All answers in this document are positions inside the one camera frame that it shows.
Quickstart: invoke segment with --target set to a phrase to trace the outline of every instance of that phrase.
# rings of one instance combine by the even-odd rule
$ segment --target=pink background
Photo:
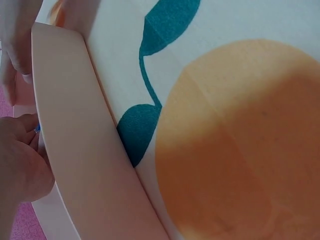
[[[6,104],[0,89],[0,117],[12,116],[13,108]],[[15,216],[10,240],[46,240],[30,203],[22,203]]]

